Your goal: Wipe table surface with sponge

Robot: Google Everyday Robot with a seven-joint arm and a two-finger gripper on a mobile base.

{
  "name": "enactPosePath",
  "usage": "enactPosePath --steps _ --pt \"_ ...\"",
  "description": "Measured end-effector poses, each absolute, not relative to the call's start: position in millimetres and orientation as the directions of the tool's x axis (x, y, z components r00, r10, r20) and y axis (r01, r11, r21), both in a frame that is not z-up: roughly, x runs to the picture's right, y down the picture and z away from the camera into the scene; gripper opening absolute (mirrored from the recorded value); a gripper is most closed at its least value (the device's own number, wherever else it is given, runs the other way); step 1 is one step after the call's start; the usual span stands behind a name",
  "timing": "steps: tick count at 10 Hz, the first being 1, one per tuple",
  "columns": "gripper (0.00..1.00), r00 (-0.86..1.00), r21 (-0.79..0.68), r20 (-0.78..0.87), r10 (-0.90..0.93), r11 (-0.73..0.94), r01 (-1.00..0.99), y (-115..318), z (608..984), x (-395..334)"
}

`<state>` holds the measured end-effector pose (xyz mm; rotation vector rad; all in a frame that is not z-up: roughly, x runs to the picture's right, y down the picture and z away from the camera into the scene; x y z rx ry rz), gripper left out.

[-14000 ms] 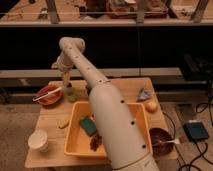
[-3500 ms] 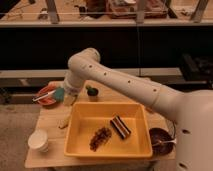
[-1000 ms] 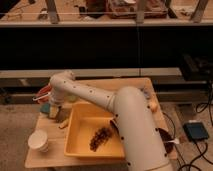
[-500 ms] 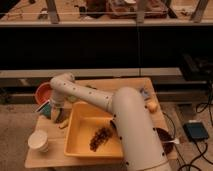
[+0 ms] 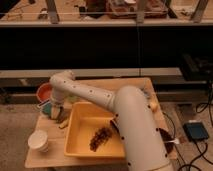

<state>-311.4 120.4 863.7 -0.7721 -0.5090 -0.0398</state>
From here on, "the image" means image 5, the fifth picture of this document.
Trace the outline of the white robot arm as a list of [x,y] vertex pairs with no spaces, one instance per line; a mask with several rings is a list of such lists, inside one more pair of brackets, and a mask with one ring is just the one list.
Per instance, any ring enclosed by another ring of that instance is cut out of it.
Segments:
[[51,103],[61,106],[76,95],[114,113],[129,171],[174,171],[145,93],[135,86],[116,91],[81,84],[71,70],[50,77]]

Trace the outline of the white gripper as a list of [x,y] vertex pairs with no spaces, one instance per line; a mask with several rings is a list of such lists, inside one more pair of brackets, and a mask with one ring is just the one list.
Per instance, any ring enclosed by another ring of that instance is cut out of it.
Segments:
[[62,106],[64,104],[67,95],[64,92],[52,91],[50,95],[50,102],[53,105],[51,108],[51,118],[56,120],[62,111]]

